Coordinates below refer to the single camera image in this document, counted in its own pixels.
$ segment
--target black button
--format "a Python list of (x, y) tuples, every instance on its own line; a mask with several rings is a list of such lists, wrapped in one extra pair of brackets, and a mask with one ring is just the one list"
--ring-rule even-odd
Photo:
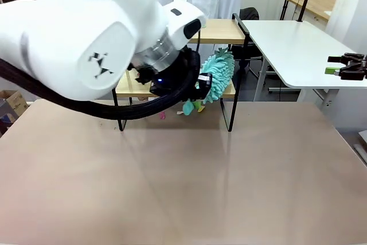
[(179, 16), (179, 15), (181, 15), (182, 13), (179, 11), (179, 10), (177, 10), (177, 9), (172, 9), (171, 10), (171, 12), (172, 13), (174, 13), (175, 15), (177, 15), (177, 16)]
[(191, 39), (199, 30), (201, 29), (201, 22), (200, 20), (194, 20), (187, 24), (184, 28), (184, 35), (189, 40)]

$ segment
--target silver metal joint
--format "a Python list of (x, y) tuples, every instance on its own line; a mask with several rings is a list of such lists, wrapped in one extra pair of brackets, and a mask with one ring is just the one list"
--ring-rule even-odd
[(136, 69), (152, 68), (157, 72), (161, 72), (171, 66), (178, 55), (179, 51), (174, 47), (168, 29), (166, 29), (154, 46), (135, 54), (131, 63)]

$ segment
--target shirt pocket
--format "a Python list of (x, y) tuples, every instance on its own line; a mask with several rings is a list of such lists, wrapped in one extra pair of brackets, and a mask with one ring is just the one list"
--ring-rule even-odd
[(218, 17), (219, 0), (193, 0), (192, 4), (198, 7), (207, 18)]

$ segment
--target black logo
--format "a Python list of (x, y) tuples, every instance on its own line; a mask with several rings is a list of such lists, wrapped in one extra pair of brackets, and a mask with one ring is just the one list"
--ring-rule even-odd
[(112, 71), (110, 71), (109, 69), (107, 69), (107, 68), (103, 68), (102, 67), (102, 64), (103, 64), (103, 60), (104, 60), (104, 58), (105, 57), (107, 57), (108, 56), (108, 53), (106, 53), (106, 54), (104, 54), (102, 57), (101, 57), (101, 54), (99, 54), (99, 53), (94, 53), (92, 56), (90, 56), (89, 57), (89, 59), (88, 59), (88, 61), (90, 62), (90, 61), (97, 61), (97, 63), (98, 63), (98, 66), (99, 66), (99, 68), (101, 68), (101, 72), (99, 73), (99, 75), (96, 75), (96, 76), (94, 76), (96, 79), (98, 79), (98, 77), (100, 76), (100, 75), (103, 75), (104, 73), (106, 73), (106, 72), (108, 72), (108, 73), (110, 73), (110, 74), (114, 74), (115, 72), (112, 72)]

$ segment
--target logo on robot arm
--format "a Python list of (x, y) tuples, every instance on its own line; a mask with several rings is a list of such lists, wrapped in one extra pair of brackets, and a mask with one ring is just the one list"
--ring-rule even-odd
[(110, 75), (115, 73), (115, 72), (103, 67), (103, 60), (107, 56), (108, 56), (108, 53), (105, 53), (104, 55), (101, 55), (100, 53), (93, 53), (93, 55), (90, 56), (89, 59), (88, 59), (89, 62), (96, 61), (98, 63), (98, 66), (100, 68), (100, 72), (99, 72), (98, 75), (94, 76), (96, 79), (98, 79), (99, 76), (101, 76), (105, 73), (110, 73)]

